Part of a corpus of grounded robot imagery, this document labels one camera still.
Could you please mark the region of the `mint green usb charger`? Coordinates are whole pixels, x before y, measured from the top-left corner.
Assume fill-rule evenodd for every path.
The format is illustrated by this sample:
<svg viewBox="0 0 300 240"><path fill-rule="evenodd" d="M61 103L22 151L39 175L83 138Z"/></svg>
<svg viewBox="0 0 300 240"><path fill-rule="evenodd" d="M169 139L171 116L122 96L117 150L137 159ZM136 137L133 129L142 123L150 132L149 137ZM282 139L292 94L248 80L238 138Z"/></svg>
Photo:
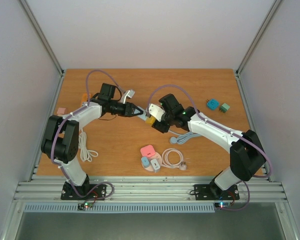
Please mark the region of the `mint green usb charger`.
<svg viewBox="0 0 300 240"><path fill-rule="evenodd" d="M230 106L227 103L223 103L220 107L219 110L222 113L226 113L230 109Z"/></svg>

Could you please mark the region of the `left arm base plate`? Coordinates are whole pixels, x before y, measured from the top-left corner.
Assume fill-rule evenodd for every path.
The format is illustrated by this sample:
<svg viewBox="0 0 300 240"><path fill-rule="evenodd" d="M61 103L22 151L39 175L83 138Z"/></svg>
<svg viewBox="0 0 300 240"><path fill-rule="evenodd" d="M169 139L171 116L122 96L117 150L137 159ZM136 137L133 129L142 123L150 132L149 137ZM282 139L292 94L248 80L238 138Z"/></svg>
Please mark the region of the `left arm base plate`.
<svg viewBox="0 0 300 240"><path fill-rule="evenodd" d="M73 187L65 182L62 190L60 199L63 201L83 201L88 199L94 199L97 197L98 199L103 198L107 193L107 186L105 184L101 184L100 186L96 187L91 193L86 194L82 192L82 189L77 189L78 193L84 197L80 197L76 194Z"/></svg>

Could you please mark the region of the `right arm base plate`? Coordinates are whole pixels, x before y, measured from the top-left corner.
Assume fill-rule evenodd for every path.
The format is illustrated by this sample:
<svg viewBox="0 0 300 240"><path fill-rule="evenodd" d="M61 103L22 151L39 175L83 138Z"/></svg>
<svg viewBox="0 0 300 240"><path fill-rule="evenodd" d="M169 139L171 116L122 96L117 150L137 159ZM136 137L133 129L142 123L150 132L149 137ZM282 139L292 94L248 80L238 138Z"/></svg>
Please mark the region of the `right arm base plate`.
<svg viewBox="0 0 300 240"><path fill-rule="evenodd" d="M235 184L227 190L213 189L210 184L195 184L193 190L197 201L230 201L240 199L238 186Z"/></svg>

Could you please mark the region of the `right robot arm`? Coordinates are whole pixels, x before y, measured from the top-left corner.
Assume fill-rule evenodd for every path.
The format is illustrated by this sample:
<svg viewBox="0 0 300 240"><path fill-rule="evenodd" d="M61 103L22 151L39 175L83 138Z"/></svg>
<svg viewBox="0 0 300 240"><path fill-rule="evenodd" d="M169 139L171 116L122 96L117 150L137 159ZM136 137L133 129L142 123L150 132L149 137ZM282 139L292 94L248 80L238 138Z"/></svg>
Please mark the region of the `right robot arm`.
<svg viewBox="0 0 300 240"><path fill-rule="evenodd" d="M241 132L210 119L193 106L184 108L173 94L162 97L159 105L150 103L147 114L154 118L151 126L161 133L175 126L205 137L229 153L229 167L209 183L209 191L216 200L224 197L236 183L249 181L266 163L265 152L254 131Z"/></svg>

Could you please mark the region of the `round pink socket base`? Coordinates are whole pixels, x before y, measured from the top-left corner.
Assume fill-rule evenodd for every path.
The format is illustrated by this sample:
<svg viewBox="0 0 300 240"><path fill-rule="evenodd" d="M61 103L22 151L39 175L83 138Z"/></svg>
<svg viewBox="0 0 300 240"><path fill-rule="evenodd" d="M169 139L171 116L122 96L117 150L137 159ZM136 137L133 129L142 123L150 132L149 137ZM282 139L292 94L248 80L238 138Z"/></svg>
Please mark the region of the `round pink socket base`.
<svg viewBox="0 0 300 240"><path fill-rule="evenodd" d="M155 152L155 154L151 157L141 157L141 165L148 172L158 173L162 167L162 164L162 156L158 152Z"/></svg>

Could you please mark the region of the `coral pink plug adapter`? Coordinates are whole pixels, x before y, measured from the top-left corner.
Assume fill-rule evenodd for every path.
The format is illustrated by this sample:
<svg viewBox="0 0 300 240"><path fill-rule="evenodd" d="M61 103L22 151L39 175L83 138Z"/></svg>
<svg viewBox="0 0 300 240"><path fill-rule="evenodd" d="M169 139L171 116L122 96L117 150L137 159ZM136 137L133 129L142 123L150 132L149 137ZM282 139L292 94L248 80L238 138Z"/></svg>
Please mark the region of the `coral pink plug adapter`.
<svg viewBox="0 0 300 240"><path fill-rule="evenodd" d="M140 153L143 157L150 158L156 154L156 151L152 145L146 145L140 149Z"/></svg>

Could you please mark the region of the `teal plug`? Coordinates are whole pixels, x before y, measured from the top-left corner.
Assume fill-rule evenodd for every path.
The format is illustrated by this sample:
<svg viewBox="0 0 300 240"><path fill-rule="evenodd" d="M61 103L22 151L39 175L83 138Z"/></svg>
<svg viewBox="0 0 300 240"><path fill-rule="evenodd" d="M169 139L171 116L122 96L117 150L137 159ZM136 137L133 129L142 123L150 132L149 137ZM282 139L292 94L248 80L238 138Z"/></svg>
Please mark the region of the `teal plug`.
<svg viewBox="0 0 300 240"><path fill-rule="evenodd" d="M216 110L219 107L219 105L219 101L215 98L211 98L206 101L206 106L212 111Z"/></svg>

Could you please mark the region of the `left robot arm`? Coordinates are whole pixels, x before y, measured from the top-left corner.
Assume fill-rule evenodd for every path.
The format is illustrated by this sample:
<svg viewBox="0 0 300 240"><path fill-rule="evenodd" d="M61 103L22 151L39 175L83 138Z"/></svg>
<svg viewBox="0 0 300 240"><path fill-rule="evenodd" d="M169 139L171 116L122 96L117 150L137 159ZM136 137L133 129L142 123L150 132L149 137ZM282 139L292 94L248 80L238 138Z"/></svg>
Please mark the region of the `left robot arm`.
<svg viewBox="0 0 300 240"><path fill-rule="evenodd" d="M116 85L104 83L95 95L90 96L88 93L87 100L77 110L63 116L52 115L48 118L41 152L61 169L66 177L66 183L79 199L86 199L91 193L89 177L77 158L80 130L107 113L125 118L143 114L143 110L128 102L135 91L120 90L120 99L115 100L115 91L118 89Z"/></svg>

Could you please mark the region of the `yellow cube socket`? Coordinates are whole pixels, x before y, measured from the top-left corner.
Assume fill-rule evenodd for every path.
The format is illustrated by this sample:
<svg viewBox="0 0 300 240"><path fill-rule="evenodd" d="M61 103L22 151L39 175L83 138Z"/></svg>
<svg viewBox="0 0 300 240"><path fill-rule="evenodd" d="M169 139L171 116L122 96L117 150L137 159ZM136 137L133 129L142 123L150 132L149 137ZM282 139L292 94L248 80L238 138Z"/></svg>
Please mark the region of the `yellow cube socket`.
<svg viewBox="0 0 300 240"><path fill-rule="evenodd" d="M150 116L150 117L147 117L146 120L145 120L145 123L152 126L156 121L156 118L154 116Z"/></svg>

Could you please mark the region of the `light blue power strip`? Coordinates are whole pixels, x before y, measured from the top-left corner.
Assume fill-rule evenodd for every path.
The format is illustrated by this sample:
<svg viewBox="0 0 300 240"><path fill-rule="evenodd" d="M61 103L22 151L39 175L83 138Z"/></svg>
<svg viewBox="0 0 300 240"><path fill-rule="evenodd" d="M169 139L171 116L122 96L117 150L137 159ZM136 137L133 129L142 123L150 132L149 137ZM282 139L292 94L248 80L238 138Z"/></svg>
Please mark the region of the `light blue power strip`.
<svg viewBox="0 0 300 240"><path fill-rule="evenodd" d="M138 115L138 117L139 117L140 119L142 119L143 121L146 121L146 119L147 119L147 114L146 114L146 112L144 111L142 114Z"/></svg>

